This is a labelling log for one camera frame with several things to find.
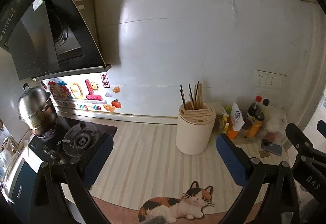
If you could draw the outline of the beige cylindrical utensil holder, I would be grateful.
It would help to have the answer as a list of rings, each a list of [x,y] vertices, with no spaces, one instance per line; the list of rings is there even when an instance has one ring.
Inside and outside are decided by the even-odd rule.
[[[177,119],[177,148],[191,156],[202,153],[208,145],[215,120],[216,112],[205,103],[197,110],[185,110],[181,105]]]

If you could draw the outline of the dark chopstick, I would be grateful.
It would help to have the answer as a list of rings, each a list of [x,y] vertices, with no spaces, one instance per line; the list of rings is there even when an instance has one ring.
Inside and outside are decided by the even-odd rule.
[[[182,85],[180,85],[180,94],[181,94],[181,99],[182,99],[182,103],[183,103],[183,108],[184,108],[184,110],[187,110],[187,108],[186,108],[186,101],[185,101],[185,96],[184,96]]]
[[[192,107],[192,110],[195,110],[193,94],[192,94],[192,88],[191,88],[190,84],[188,85],[188,89],[189,89],[189,99],[190,99],[190,102],[191,102],[191,107]]]
[[[197,82],[197,94],[198,94],[198,87],[199,87],[199,81]]]

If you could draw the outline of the dark soy sauce bottle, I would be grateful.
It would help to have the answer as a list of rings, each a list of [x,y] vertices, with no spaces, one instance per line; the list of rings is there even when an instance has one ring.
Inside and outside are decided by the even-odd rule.
[[[257,110],[260,110],[260,103],[262,101],[262,97],[257,95],[255,101],[249,106],[248,111],[246,113],[245,118],[253,123],[253,119]]]

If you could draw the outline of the black range hood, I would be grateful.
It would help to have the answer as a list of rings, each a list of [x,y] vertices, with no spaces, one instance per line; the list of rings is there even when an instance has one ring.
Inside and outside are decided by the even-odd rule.
[[[19,79],[104,73],[95,0],[1,0],[1,47]]]

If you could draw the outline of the black gas stove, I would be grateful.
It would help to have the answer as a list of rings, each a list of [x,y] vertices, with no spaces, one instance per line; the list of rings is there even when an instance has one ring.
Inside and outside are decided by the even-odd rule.
[[[28,147],[43,162],[51,165],[65,164],[72,158],[87,165],[101,144],[103,134],[114,137],[117,130],[115,126],[59,116],[56,126],[43,137],[33,137]]]

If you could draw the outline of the steel pot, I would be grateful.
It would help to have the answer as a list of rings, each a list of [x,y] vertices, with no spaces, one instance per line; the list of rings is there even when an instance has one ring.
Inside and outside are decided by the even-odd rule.
[[[53,129],[57,124],[57,113],[50,92],[40,86],[23,85],[24,93],[18,100],[20,121],[25,122],[31,132],[39,137]]]

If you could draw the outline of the yellow seasoning box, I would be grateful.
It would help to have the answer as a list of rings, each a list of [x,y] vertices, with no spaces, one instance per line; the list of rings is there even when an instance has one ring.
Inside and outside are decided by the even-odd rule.
[[[230,117],[223,114],[220,122],[220,128],[223,134],[227,133],[229,125],[230,125]]]

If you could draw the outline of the blue smartphone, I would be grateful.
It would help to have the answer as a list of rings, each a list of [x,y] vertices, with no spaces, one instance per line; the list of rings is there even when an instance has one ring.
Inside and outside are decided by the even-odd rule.
[[[267,151],[269,153],[272,153],[272,154],[275,154],[277,156],[280,156],[282,155],[282,146],[281,145],[278,145],[278,144],[275,144],[275,143],[272,143],[266,139],[262,139],[261,141],[261,149],[264,150],[264,151]]]

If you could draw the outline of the colourful wall stickers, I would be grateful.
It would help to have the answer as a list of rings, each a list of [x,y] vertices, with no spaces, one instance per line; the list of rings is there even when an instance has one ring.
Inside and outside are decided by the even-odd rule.
[[[50,78],[40,84],[50,92],[57,107],[104,113],[114,113],[122,108],[121,89],[110,84],[107,73]]]

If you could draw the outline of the yellow label bottle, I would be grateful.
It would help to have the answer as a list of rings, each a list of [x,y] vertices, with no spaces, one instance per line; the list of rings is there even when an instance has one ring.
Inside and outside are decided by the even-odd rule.
[[[260,110],[257,110],[253,119],[253,123],[251,123],[250,128],[247,131],[245,137],[253,138],[258,132],[261,130],[263,122],[266,119],[267,108],[270,104],[270,101],[267,98],[264,98],[260,105]]]

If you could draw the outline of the clear plastic bag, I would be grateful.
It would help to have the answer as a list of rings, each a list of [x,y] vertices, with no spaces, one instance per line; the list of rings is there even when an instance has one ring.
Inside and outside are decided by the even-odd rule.
[[[276,142],[285,137],[287,126],[286,113],[280,107],[269,106],[262,127],[262,137],[270,142]]]

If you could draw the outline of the brown card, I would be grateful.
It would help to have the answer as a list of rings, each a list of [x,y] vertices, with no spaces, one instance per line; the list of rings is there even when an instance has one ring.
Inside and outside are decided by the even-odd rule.
[[[259,151],[260,158],[266,158],[270,156],[270,153],[268,151],[260,150]]]

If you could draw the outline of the white wall socket panel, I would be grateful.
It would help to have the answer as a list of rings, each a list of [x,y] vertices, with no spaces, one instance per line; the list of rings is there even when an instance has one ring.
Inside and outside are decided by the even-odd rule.
[[[287,75],[255,70],[254,84],[264,88],[281,88],[286,83]]]

